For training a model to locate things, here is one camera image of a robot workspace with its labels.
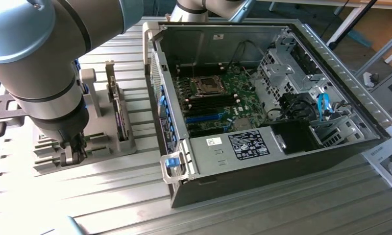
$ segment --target metal table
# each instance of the metal table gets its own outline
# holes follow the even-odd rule
[[[265,187],[169,208],[141,55],[145,17],[80,58],[105,88],[104,61],[116,61],[138,152],[33,177],[25,136],[0,141],[0,217],[46,210],[73,216],[88,234],[392,234],[392,189],[361,156],[332,169]]]

